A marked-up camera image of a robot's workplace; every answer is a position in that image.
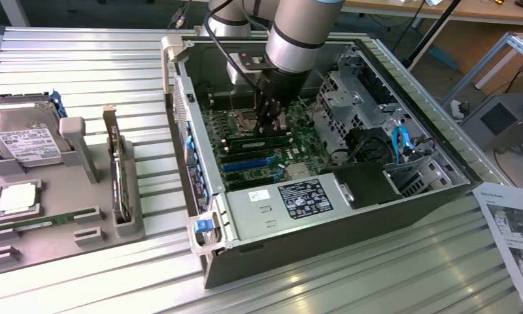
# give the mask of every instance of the metal bracket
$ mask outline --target metal bracket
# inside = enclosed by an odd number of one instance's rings
[[[256,70],[267,70],[276,69],[277,66],[269,61],[269,58],[265,56],[265,52],[251,52],[244,51],[239,53],[239,59],[241,60],[244,68],[251,71]]]
[[[161,39],[161,67],[163,67],[163,91],[169,93],[169,79],[168,63],[175,61],[176,56],[187,49],[187,45],[180,35],[169,35]]]

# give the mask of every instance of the desk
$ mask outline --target desk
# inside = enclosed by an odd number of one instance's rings
[[[418,16],[437,19],[449,5],[450,0],[444,0],[434,7],[424,5]],[[346,0],[342,11],[413,16],[420,6],[421,1],[413,0],[406,0],[405,2],[401,2],[401,0]],[[514,5],[513,1],[508,1],[504,5],[498,5],[493,0],[462,0],[449,19],[523,25],[523,8]]]

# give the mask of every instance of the hard drive label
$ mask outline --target hard drive label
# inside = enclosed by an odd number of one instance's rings
[[[19,162],[60,157],[60,149],[49,129],[0,132],[0,140]]]
[[[333,210],[330,199],[319,179],[280,186],[280,194],[293,219]]]

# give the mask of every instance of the ventilation grille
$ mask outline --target ventilation grille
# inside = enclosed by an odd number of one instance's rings
[[[404,192],[404,196],[408,198],[409,196],[416,195],[421,189],[425,187],[425,183],[422,182],[422,180],[418,180],[409,188],[408,190]]]
[[[494,135],[501,134],[517,121],[512,112],[500,103],[490,109],[490,111],[481,117],[490,132]]]
[[[187,108],[183,100],[181,93],[181,85],[179,84],[179,80],[175,80],[175,92],[173,92],[173,101],[175,101],[175,118],[179,123],[179,129],[181,131],[183,143],[185,142],[187,132]]]

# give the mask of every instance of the blue latch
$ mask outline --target blue latch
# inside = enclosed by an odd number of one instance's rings
[[[400,148],[398,148],[398,133],[401,132],[401,142],[404,147],[409,147],[414,149],[414,145],[412,143],[412,138],[409,137],[409,131],[405,126],[396,126],[392,132],[392,144],[393,144],[393,151],[396,152],[396,163],[400,164]]]
[[[187,149],[192,148],[192,135],[188,136],[187,138]]]
[[[204,219],[204,220],[197,220],[193,223],[193,232],[197,234],[201,234],[204,232],[209,232],[213,230],[213,220],[212,219]]]

